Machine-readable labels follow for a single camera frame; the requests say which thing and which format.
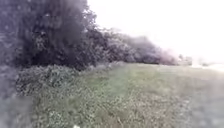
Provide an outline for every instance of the overexposed sky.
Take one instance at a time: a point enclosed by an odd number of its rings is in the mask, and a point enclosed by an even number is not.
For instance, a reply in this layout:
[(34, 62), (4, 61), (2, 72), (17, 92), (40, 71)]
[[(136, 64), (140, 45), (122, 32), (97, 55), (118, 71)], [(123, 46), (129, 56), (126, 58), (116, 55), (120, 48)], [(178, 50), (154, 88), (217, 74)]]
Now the overexposed sky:
[(102, 27), (146, 35), (185, 55), (224, 61), (222, 0), (89, 0), (89, 5)]

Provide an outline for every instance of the green foliage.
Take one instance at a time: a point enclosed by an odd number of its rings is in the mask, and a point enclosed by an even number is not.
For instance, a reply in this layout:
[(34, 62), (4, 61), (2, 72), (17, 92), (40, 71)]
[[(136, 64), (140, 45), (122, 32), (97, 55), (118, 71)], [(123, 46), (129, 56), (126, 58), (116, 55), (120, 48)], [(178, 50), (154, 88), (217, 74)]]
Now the green foliage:
[[(49, 72), (60, 73), (46, 78)], [(34, 128), (183, 127), (191, 123), (189, 98), (217, 77), (205, 70), (143, 64), (74, 72), (58, 66), (22, 71), (21, 85), (44, 81), (46, 86), (30, 93)], [(52, 87), (51, 79), (60, 79), (62, 86)]]
[(19, 0), (15, 5), (23, 8), (18, 10), (23, 48), (16, 60), (23, 67), (62, 65), (84, 70), (114, 61), (175, 64), (172, 56), (145, 37), (98, 29), (86, 0)]
[(19, 74), (16, 88), (23, 95), (31, 95), (40, 89), (66, 85), (78, 72), (61, 66), (32, 67)]

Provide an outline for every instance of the grassy field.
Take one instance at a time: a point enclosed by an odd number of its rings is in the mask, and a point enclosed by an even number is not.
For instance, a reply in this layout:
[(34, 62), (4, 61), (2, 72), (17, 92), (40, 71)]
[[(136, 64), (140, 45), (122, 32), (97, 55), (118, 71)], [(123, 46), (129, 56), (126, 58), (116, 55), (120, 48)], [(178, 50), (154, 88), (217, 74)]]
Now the grassy field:
[(83, 72), (65, 67), (21, 71), (18, 87), (33, 99), (35, 128), (187, 128), (192, 98), (216, 72), (122, 64)]

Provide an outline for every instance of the shrub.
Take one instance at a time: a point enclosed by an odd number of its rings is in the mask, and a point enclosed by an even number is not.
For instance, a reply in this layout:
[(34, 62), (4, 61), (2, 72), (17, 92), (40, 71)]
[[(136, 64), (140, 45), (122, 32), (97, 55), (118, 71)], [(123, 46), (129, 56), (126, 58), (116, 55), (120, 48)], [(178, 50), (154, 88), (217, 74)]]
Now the shrub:
[(62, 66), (32, 67), (20, 72), (16, 88), (21, 94), (30, 95), (43, 88), (66, 85), (76, 75), (76, 70)]

